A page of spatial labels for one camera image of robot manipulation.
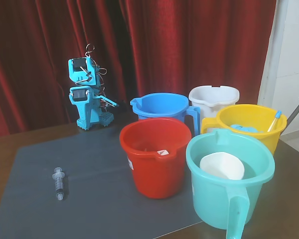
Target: yellow jug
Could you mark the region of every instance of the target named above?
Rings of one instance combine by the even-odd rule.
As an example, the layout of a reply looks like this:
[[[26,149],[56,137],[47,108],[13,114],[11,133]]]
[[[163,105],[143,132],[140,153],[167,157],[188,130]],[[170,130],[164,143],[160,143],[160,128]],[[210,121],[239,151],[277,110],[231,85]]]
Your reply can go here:
[[[204,118],[201,133],[208,128],[228,128],[235,133],[245,134],[260,140],[274,154],[280,133],[286,128],[287,117],[281,115],[270,132],[267,132],[275,119],[276,110],[258,105],[233,105],[221,109],[215,118]],[[258,133],[240,131],[230,127],[239,124],[243,127],[254,127]]]

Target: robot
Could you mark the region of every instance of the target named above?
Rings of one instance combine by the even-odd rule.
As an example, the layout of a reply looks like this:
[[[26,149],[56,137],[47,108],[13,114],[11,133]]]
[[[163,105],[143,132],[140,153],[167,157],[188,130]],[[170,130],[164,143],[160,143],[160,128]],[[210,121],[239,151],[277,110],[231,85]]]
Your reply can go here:
[[[107,112],[107,106],[117,107],[118,104],[105,97],[104,82],[100,73],[99,65],[91,58],[88,50],[90,44],[86,46],[86,57],[70,59],[69,77],[76,84],[70,88],[70,101],[76,105],[80,118],[76,121],[82,129],[88,130],[94,124],[107,126],[113,121],[112,113]]]

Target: red bucket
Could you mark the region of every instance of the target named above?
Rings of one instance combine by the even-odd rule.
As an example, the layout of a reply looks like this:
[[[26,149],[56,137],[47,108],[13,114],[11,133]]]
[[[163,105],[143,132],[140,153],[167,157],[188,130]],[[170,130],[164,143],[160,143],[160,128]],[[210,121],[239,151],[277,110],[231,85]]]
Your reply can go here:
[[[183,183],[189,128],[174,118],[143,119],[124,127],[120,142],[128,155],[137,190],[149,198],[167,198]],[[157,151],[167,150],[160,155]]]

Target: table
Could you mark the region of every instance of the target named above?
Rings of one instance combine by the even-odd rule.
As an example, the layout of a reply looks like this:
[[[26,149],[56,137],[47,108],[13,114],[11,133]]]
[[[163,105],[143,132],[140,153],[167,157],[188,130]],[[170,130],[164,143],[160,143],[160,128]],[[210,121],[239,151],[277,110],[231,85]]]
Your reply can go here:
[[[80,132],[82,129],[72,123],[0,137],[0,199],[20,147]],[[299,239],[299,152],[279,141],[274,158],[274,178],[263,185],[253,217],[245,226],[243,239]],[[201,222],[160,238],[219,239],[225,235],[224,230]]]

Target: gray mat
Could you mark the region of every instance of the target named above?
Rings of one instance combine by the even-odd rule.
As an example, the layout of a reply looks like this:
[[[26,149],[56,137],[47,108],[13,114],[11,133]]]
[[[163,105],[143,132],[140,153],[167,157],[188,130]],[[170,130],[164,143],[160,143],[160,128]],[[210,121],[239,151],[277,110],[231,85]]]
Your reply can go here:
[[[152,239],[199,221],[184,187],[164,200],[137,192],[121,127],[21,148],[0,204],[0,239]],[[52,174],[66,174],[65,200],[55,196]]]

